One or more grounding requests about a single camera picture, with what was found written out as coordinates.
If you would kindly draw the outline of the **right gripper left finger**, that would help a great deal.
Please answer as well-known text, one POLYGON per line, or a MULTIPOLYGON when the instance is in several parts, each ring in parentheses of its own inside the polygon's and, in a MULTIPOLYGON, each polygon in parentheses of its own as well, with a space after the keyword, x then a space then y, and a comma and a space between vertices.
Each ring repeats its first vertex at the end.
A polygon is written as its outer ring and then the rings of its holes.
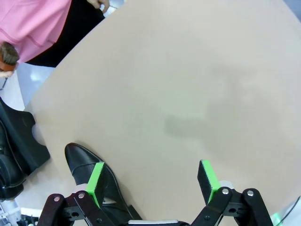
POLYGON ((39 218, 40 226, 72 226, 77 220, 84 220, 89 226, 109 226, 110 218, 102 209, 104 191, 107 185, 105 163, 95 165, 89 182, 83 190, 64 197, 51 194, 39 218))

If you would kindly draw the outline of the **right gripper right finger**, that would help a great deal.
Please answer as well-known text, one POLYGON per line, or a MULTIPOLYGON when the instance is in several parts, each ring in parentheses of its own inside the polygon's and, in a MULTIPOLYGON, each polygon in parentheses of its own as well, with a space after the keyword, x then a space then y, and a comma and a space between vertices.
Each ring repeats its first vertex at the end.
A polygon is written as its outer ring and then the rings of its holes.
POLYGON ((198 182, 206 206, 191 223, 193 226, 217 226, 223 217, 233 217, 238 226, 273 225, 260 192, 247 188, 239 193, 222 186, 210 161, 199 162, 198 182))

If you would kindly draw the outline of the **person's right hand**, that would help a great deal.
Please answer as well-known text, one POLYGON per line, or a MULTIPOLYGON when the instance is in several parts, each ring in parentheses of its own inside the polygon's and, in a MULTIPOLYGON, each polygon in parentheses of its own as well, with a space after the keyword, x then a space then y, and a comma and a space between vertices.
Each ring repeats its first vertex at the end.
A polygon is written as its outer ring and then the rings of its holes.
POLYGON ((14 69, 12 71, 4 71, 2 69, 0 69, 0 78, 8 78, 10 76, 13 75, 13 73, 15 72, 15 70, 17 69, 18 64, 14 67, 14 69))

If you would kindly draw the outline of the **person's left hand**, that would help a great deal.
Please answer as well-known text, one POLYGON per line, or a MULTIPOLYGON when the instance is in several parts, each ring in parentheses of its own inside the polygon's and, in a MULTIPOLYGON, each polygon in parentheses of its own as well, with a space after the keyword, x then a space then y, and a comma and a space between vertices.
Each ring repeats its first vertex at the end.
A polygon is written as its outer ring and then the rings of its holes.
POLYGON ((87 0, 95 9, 101 10, 103 13, 106 13, 110 7, 109 0, 87 0))

